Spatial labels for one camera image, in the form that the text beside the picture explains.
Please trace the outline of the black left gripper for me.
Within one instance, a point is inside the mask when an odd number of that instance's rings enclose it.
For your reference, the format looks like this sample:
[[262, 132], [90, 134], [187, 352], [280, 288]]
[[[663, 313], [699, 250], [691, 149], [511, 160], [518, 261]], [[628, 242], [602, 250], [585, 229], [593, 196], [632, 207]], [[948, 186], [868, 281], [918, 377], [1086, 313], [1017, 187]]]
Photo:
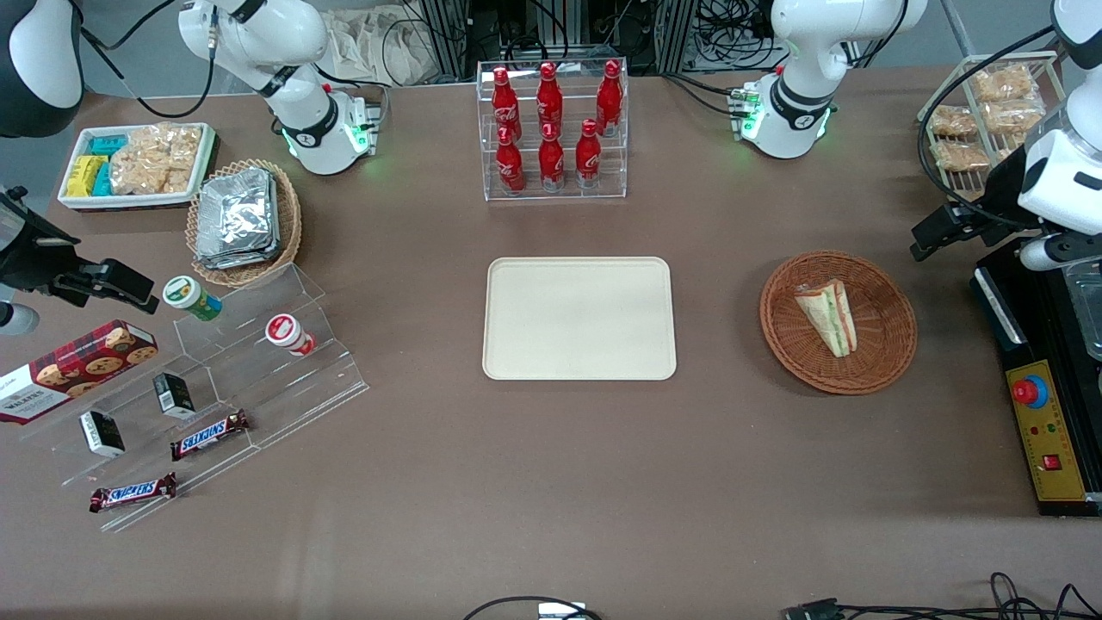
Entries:
[[1017, 146], [988, 172], [987, 184], [979, 199], [940, 207], [912, 225], [912, 259], [925, 262], [948, 244], [980, 239], [985, 247], [996, 244], [996, 233], [1020, 233], [1042, 228], [1035, 214], [1020, 207], [1018, 199], [1025, 180], [1026, 148]]

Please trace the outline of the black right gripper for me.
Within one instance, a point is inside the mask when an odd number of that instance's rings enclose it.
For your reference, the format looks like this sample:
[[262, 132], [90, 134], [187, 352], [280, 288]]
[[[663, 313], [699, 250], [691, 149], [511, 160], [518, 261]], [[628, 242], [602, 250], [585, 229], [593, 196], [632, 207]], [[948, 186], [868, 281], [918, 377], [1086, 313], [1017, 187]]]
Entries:
[[9, 289], [43, 291], [52, 287], [52, 296], [85, 307], [90, 297], [117, 300], [153, 315], [160, 300], [153, 293], [154, 282], [114, 258], [101, 263], [86, 264], [75, 251], [78, 239], [60, 231], [44, 217], [28, 209], [24, 188], [1, 192], [3, 243], [1, 244], [1, 282]]

